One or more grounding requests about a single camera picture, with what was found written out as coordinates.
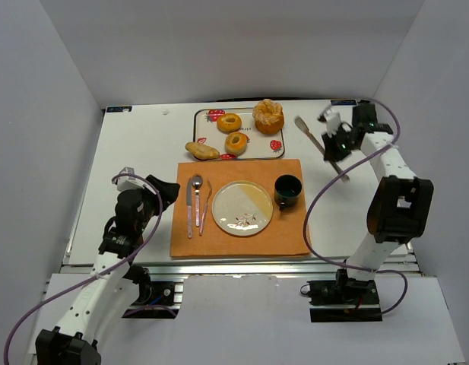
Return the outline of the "metal tongs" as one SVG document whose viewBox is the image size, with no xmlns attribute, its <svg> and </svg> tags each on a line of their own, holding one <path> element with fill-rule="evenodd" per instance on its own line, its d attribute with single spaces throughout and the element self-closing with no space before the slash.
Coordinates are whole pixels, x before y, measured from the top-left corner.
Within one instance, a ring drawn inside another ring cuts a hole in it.
<svg viewBox="0 0 469 365">
<path fill-rule="evenodd" d="M 309 138 L 309 140 L 315 145 L 315 147 L 318 149 L 318 151 L 322 154 L 325 155 L 325 149 L 322 146 L 322 144 L 316 139 L 316 137 L 311 133 L 309 127 L 305 123 L 305 121 L 300 117 L 296 116 L 294 118 L 294 123 L 296 127 L 305 135 Z M 334 171 L 340 175 L 342 174 L 342 169 L 334 162 L 328 162 L 330 166 L 334 169 Z"/>
</svg>

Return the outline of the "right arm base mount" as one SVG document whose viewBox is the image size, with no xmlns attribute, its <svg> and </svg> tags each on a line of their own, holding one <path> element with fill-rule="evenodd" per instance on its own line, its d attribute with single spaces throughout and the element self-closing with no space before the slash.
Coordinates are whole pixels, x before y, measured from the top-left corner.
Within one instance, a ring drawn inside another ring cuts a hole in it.
<svg viewBox="0 0 469 365">
<path fill-rule="evenodd" d="M 308 281 L 299 292 L 309 299 L 312 323 L 382 321 L 374 280 L 357 281 L 338 270 L 334 280 Z"/>
</svg>

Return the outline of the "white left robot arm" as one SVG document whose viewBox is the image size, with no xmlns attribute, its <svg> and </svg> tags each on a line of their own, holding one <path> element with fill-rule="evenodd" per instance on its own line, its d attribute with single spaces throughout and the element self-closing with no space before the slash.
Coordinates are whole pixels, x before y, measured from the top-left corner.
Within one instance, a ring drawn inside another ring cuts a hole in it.
<svg viewBox="0 0 469 365">
<path fill-rule="evenodd" d="M 149 241 L 144 231 L 178 198 L 180 185 L 129 168 L 112 179 L 119 194 L 104 227 L 90 276 L 75 285 L 78 294 L 53 329 L 35 340 L 39 364 L 100 364 L 100 349 L 126 310 L 145 304 L 152 293 L 149 271 L 134 263 Z"/>
</svg>

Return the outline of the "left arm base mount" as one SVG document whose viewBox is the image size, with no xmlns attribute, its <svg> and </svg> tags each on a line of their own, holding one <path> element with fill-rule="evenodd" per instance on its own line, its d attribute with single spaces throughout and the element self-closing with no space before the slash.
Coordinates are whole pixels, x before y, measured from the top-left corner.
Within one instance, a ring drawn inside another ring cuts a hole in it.
<svg viewBox="0 0 469 365">
<path fill-rule="evenodd" d="M 138 285 L 139 296 L 123 315 L 126 319 L 175 319 L 174 309 L 176 284 L 173 281 L 152 281 L 147 268 L 138 265 L 130 267 L 126 279 Z"/>
</svg>

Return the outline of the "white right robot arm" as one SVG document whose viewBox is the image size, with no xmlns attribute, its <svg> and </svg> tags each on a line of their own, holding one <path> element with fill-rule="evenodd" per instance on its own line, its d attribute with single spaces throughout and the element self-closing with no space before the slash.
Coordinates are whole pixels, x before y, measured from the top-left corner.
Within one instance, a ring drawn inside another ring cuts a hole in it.
<svg viewBox="0 0 469 365">
<path fill-rule="evenodd" d="M 374 104 L 354 106 L 351 124 L 343 122 L 331 107 L 318 119 L 326 125 L 324 159 L 338 163 L 352 151 L 361 151 L 379 181 L 366 216 L 368 233 L 346 260 L 342 276 L 349 286 L 365 287 L 399 246 L 422 236 L 434 186 L 430 180 L 418 178 L 404 162 L 394 132 L 377 120 Z"/>
</svg>

